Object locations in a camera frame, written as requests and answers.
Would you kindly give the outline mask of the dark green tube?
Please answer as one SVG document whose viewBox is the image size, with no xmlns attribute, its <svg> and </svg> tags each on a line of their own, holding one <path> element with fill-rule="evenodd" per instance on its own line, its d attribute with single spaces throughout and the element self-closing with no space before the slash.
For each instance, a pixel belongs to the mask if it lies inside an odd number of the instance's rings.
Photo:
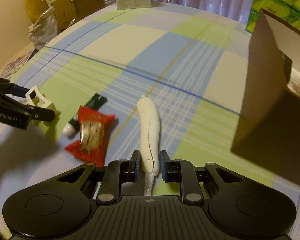
<svg viewBox="0 0 300 240">
<path fill-rule="evenodd" d="M 81 124 L 89 115 L 96 115 L 97 111 L 107 102 L 107 98 L 95 93 L 84 105 L 80 106 L 77 113 L 66 123 L 62 134 L 67 138 L 73 137 L 81 129 Z"/>
</svg>

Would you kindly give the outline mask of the clear plastic bag clutter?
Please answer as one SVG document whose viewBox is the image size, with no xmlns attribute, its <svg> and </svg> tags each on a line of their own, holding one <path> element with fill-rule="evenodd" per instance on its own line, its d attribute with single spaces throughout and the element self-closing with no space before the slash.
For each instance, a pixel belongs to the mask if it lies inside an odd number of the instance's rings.
<svg viewBox="0 0 300 240">
<path fill-rule="evenodd" d="M 37 51 L 41 50 L 59 34 L 54 12 L 54 7 L 49 7 L 49 9 L 29 27 L 29 40 Z"/>
</svg>

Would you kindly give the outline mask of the plaid tablecloth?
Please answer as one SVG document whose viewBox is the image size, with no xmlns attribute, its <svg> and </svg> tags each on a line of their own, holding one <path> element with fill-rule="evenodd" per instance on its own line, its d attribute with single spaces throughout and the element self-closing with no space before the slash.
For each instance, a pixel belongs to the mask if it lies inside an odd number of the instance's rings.
<svg viewBox="0 0 300 240">
<path fill-rule="evenodd" d="M 152 98 L 161 118 L 160 147 L 196 166 L 214 162 L 288 195 L 297 207 L 290 236 L 300 239 L 300 186 L 231 153 L 247 73 L 250 34 L 211 12 L 170 3 L 150 9 L 106 7 L 39 51 L 12 82 L 38 86 L 59 110 L 48 125 L 23 131 L 0 123 L 0 234 L 10 233 L 2 206 L 13 193 L 79 165 L 62 134 L 94 94 L 116 116 L 106 162 L 140 145 L 136 103 Z"/>
</svg>

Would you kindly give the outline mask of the brown white storage box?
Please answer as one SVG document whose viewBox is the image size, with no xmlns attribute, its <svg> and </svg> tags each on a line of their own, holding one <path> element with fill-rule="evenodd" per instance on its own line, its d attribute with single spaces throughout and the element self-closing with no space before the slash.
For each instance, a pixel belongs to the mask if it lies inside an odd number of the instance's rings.
<svg viewBox="0 0 300 240">
<path fill-rule="evenodd" d="M 261 10 L 249 43 L 248 70 L 232 152 L 300 185 L 300 31 Z"/>
</svg>

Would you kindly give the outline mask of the white handheld device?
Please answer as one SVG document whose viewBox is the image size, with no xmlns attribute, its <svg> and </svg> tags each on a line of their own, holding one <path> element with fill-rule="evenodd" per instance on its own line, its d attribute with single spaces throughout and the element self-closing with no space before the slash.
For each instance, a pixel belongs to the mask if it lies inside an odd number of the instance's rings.
<svg viewBox="0 0 300 240">
<path fill-rule="evenodd" d="M 144 194 L 150 196 L 155 177 L 160 171 L 160 117 L 157 107 L 151 98 L 141 97 L 136 107 L 140 120 L 141 165 L 145 173 Z"/>
</svg>

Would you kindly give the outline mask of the red snack packet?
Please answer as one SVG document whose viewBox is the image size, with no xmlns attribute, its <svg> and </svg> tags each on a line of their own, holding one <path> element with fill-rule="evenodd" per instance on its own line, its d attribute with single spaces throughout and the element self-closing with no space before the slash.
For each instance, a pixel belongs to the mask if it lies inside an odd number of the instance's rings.
<svg viewBox="0 0 300 240">
<path fill-rule="evenodd" d="M 107 115 L 97 111 L 96 115 L 89 115 L 81 124 L 80 139 L 64 149 L 81 161 L 103 167 L 108 129 L 114 120 L 114 114 Z"/>
</svg>

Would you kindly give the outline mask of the brown cardboard hanger boxes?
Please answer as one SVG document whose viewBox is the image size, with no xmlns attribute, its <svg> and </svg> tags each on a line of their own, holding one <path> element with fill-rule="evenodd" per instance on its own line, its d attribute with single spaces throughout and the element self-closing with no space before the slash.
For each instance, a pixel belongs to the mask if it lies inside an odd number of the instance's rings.
<svg viewBox="0 0 300 240">
<path fill-rule="evenodd" d="M 54 7 L 53 15 L 60 31 L 105 7 L 104 0 L 46 0 L 46 3 Z"/>
</svg>

